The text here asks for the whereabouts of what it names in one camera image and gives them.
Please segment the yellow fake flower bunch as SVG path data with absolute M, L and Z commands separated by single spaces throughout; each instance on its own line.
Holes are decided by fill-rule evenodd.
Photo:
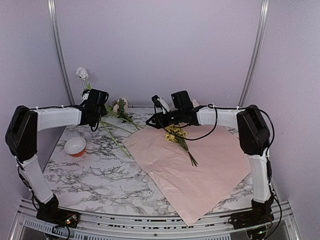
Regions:
M 191 154 L 189 147 L 188 147 L 186 140 L 185 140 L 188 133 L 186 131 L 183 131 L 183 129 L 180 126 L 175 126 L 173 124 L 166 127 L 165 131 L 166 131 L 165 140 L 168 142 L 178 144 L 188 154 L 192 166 L 197 167 L 198 162 L 196 161 L 194 156 Z

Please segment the pink rose fake flower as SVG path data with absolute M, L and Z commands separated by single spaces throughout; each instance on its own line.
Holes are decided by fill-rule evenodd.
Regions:
M 143 127 L 135 123 L 132 117 L 127 113 L 128 106 L 127 99 L 119 98 L 118 100 L 114 100 L 111 105 L 106 105 L 105 107 L 109 115 L 122 120 L 123 123 L 135 126 L 137 130 L 142 129 Z

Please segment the blue white fake flower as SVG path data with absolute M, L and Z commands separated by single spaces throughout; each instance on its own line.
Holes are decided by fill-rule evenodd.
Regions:
M 82 91 L 82 94 L 81 94 L 81 106 L 84 106 L 85 105 L 85 102 L 86 100 L 88 99 L 89 97 L 89 93 L 90 93 L 90 90 L 89 89 L 84 89 Z M 111 123 L 107 123 L 105 121 L 102 121 L 100 120 L 99 121 L 99 125 L 101 125 L 104 130 L 108 133 L 108 135 L 111 137 L 112 141 L 116 144 L 116 146 L 118 148 L 121 149 L 121 151 L 128 157 L 130 158 L 131 155 L 118 143 L 118 141 L 116 140 L 116 138 L 113 136 L 113 134 L 111 133 L 111 131 L 108 129 L 108 127 L 113 127 L 115 128 L 116 126 L 115 125 L 112 125 Z

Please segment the pink wrapping paper sheet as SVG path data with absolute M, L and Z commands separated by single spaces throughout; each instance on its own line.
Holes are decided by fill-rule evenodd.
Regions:
M 187 226 L 209 212 L 250 172 L 239 139 L 218 126 L 185 128 L 189 151 L 165 139 L 163 129 L 146 126 L 122 142 L 137 164 L 152 178 Z

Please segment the white fake flower stem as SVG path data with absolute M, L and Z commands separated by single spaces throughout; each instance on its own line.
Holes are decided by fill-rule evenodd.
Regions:
M 88 74 L 87 69 L 85 67 L 83 67 L 83 66 L 80 66 L 80 67 L 78 67 L 76 69 L 75 74 L 79 77 L 83 89 L 84 90 L 90 90 L 91 89 L 91 85 L 88 82 L 89 74 Z

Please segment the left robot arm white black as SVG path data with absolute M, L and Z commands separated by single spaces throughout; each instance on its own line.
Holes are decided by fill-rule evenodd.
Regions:
M 101 118 L 107 115 L 106 91 L 91 89 L 80 105 L 28 108 L 19 105 L 11 118 L 5 142 L 17 162 L 22 182 L 38 203 L 38 215 L 60 222 L 67 213 L 59 208 L 59 201 L 47 184 L 37 156 L 38 132 L 66 126 L 90 126 L 94 132 Z

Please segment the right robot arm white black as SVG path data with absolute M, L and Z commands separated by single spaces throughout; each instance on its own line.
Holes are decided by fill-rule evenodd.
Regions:
M 186 90 L 171 95 L 174 109 L 164 99 L 154 95 L 151 100 L 155 112 L 146 124 L 156 129 L 165 129 L 172 124 L 188 126 L 229 127 L 238 131 L 239 144 L 248 156 L 253 180 L 252 209 L 247 219 L 252 224 L 263 220 L 274 202 L 271 190 L 272 167 L 269 149 L 274 140 L 274 128 L 269 128 L 264 117 L 267 114 L 256 105 L 247 107 L 218 107 L 214 104 L 194 106 Z

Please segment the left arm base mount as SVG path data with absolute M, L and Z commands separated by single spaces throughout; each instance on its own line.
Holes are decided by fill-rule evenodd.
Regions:
M 60 208 L 54 210 L 42 209 L 38 210 L 36 218 L 59 226 L 76 228 L 80 220 L 80 213 Z

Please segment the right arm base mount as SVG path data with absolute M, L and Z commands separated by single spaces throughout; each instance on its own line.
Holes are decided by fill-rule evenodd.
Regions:
M 274 219 L 275 218 L 271 210 L 268 210 L 266 213 L 261 213 L 259 210 L 247 210 L 231 214 L 228 219 L 228 223 L 237 230 L 269 222 L 272 223 Z

